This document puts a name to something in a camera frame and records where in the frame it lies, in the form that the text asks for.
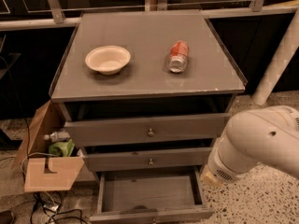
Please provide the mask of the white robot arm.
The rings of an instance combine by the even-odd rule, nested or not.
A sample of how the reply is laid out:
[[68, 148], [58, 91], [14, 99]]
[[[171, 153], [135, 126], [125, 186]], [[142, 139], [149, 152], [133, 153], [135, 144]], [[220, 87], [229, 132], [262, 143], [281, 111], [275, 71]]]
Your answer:
[[261, 163], [299, 178], [299, 111], [276, 105], [232, 116], [201, 180], [213, 186], [234, 183]]

